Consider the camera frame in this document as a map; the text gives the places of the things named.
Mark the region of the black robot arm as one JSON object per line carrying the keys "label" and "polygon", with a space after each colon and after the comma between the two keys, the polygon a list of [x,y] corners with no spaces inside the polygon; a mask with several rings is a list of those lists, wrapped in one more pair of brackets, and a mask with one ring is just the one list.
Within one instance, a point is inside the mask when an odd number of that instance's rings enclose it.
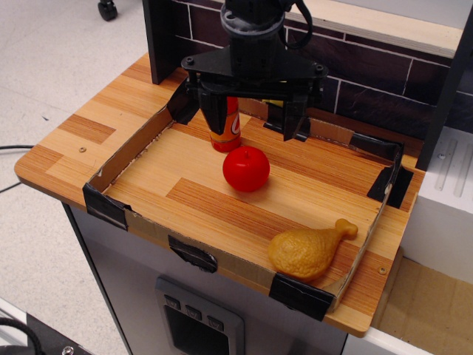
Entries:
{"label": "black robot arm", "polygon": [[[304,37],[285,40],[285,14],[297,6],[307,23]],[[303,1],[226,1],[220,11],[229,44],[184,58],[187,90],[198,100],[213,133],[224,132],[228,97],[282,101],[280,124],[286,141],[296,137],[322,95],[328,69],[296,54],[309,43],[313,20]]]}

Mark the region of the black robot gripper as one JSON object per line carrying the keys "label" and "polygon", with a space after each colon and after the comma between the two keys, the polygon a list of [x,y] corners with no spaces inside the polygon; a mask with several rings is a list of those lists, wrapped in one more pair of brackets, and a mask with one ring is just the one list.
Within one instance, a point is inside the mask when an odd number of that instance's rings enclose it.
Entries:
{"label": "black robot gripper", "polygon": [[209,129],[222,135],[227,98],[262,98],[284,101],[283,139],[296,137],[307,105],[320,102],[324,93],[325,65],[301,56],[313,34],[251,40],[232,38],[222,49],[188,55],[181,61],[188,73],[187,90],[198,100]]}

